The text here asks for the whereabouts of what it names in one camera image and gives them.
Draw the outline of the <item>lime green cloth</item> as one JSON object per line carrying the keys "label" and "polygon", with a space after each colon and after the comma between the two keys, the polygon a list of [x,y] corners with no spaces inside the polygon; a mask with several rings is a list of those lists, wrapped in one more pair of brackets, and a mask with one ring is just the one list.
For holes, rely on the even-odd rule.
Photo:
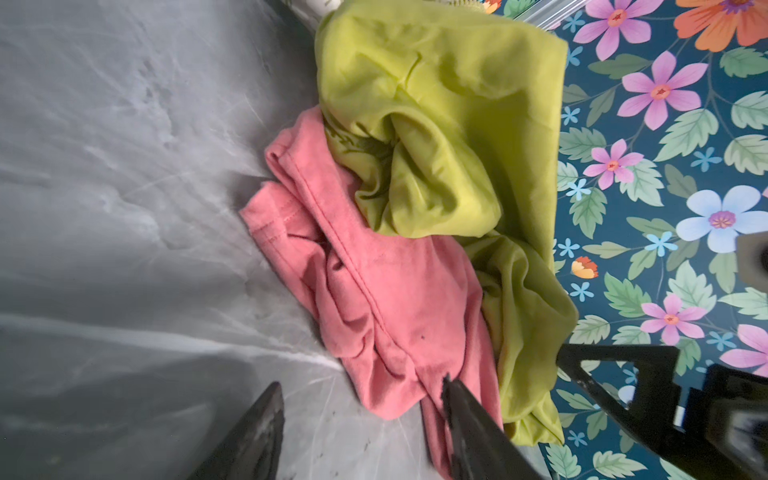
{"label": "lime green cloth", "polygon": [[563,444],[551,392],[579,314],[555,274],[567,45],[437,1],[346,1],[315,36],[334,159],[385,235],[447,235],[482,286],[507,436]]}

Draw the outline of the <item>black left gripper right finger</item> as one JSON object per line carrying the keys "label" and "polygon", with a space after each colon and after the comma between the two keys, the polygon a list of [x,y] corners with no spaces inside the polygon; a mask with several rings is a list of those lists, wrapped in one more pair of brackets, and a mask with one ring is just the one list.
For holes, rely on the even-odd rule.
{"label": "black left gripper right finger", "polygon": [[542,479],[460,380],[446,376],[441,398],[452,441],[453,479]]}

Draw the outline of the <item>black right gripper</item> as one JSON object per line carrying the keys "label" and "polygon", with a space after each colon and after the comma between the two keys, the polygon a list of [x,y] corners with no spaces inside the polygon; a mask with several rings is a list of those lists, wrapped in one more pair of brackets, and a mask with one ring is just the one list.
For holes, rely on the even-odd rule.
{"label": "black right gripper", "polygon": [[[565,344],[557,366],[636,441],[662,441],[658,456],[695,479],[767,477],[767,379],[714,364],[688,394],[680,428],[673,426],[681,387],[680,351],[657,345]],[[628,405],[582,368],[587,360],[625,361],[638,369]]]}

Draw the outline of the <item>pink cloth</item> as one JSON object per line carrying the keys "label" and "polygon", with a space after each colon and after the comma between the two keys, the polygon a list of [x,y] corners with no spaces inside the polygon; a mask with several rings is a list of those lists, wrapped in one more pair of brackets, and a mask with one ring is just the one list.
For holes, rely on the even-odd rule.
{"label": "pink cloth", "polygon": [[483,292],[467,254],[449,236],[374,232],[354,202],[357,177],[329,151],[318,108],[301,113],[265,158],[274,180],[241,211],[251,237],[311,313],[362,405],[386,420],[421,407],[432,463],[449,478],[444,378],[501,418]]}

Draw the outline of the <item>aluminium frame post back right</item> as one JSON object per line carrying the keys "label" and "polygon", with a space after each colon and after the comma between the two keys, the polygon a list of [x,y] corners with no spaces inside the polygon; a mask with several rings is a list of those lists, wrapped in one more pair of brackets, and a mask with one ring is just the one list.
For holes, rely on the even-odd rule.
{"label": "aluminium frame post back right", "polygon": [[589,0],[535,1],[529,8],[516,16],[515,20],[544,30],[551,30],[588,3]]}

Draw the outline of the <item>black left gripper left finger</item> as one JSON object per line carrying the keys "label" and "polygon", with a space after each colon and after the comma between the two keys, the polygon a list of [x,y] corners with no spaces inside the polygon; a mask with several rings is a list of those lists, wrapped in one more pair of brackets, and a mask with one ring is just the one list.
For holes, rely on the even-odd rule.
{"label": "black left gripper left finger", "polygon": [[282,388],[272,382],[189,479],[275,480],[284,425]]}

